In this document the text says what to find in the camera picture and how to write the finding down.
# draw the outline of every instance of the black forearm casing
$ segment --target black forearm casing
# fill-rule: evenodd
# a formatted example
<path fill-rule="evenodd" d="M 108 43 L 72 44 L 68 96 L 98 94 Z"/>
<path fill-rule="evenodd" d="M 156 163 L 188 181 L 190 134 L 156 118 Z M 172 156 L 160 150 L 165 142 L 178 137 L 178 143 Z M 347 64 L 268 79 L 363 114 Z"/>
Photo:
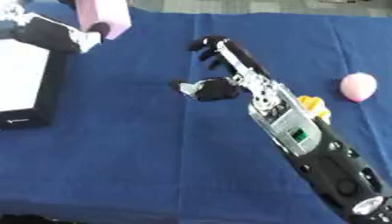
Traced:
<path fill-rule="evenodd" d="M 342 219 L 355 224 L 392 221 L 390 188 L 353 149 L 319 118 L 315 123 L 323 133 L 318 147 L 296 157 L 285 154 L 292 166 L 313 191 Z M 369 214 L 358 215 L 353 209 L 365 200 L 382 196 L 381 206 Z"/>

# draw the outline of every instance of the prosthetic hand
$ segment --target prosthetic hand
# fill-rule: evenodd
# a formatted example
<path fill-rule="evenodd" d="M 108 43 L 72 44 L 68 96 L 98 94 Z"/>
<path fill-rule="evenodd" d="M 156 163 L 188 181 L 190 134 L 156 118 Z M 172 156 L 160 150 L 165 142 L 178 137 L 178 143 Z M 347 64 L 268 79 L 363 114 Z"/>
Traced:
<path fill-rule="evenodd" d="M 36 13 L 25 13 L 16 0 L 2 0 L 0 21 L 16 24 L 11 37 L 27 44 L 68 53 L 86 53 L 102 42 L 99 32 L 82 32 Z"/>
<path fill-rule="evenodd" d="M 200 55 L 201 60 L 215 57 L 210 68 L 224 65 L 232 77 L 207 79 L 195 84 L 173 82 L 171 85 L 176 90 L 203 101 L 210 99 L 201 93 L 205 88 L 213 88 L 213 85 L 209 86 L 212 81 L 224 81 L 223 86 L 232 86 L 218 85 L 215 91 L 222 93 L 211 98 L 214 100 L 227 99 L 226 95 L 233 92 L 228 89 L 246 89 L 252 94 L 248 106 L 251 117 L 328 207 L 349 223 L 391 222 L 392 199 L 388 184 L 354 147 L 319 117 L 320 113 L 329 116 L 328 112 L 312 113 L 304 97 L 298 99 L 304 104 L 301 105 L 284 84 L 272 80 L 229 38 L 207 36 L 191 44 L 193 51 L 202 48 L 206 51 Z"/>

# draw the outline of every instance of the black box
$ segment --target black box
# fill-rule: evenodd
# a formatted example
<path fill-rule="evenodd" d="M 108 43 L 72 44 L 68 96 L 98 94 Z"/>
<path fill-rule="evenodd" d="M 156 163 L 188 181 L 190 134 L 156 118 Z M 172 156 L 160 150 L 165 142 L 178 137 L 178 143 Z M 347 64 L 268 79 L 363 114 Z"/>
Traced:
<path fill-rule="evenodd" d="M 63 52 L 24 44 L 0 31 L 0 130 L 51 123 L 66 63 Z"/>

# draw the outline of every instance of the pink ball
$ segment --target pink ball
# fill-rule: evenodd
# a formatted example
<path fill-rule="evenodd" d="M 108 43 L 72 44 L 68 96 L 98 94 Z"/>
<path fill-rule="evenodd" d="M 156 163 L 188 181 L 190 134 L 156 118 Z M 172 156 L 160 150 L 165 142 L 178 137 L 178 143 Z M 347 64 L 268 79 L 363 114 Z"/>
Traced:
<path fill-rule="evenodd" d="M 363 102 L 377 89 L 377 80 L 368 73 L 353 73 L 340 83 L 340 91 L 353 102 Z"/>

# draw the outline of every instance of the green led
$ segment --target green led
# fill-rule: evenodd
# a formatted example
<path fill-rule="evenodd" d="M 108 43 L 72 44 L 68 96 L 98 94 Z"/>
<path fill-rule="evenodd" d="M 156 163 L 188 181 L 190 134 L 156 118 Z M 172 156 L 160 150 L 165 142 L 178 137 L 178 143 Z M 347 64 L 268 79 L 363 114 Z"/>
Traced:
<path fill-rule="evenodd" d="M 306 133 L 304 133 L 304 131 L 301 129 L 297 129 L 296 131 L 294 131 L 291 136 L 297 141 L 297 143 L 304 141 L 308 137 Z"/>

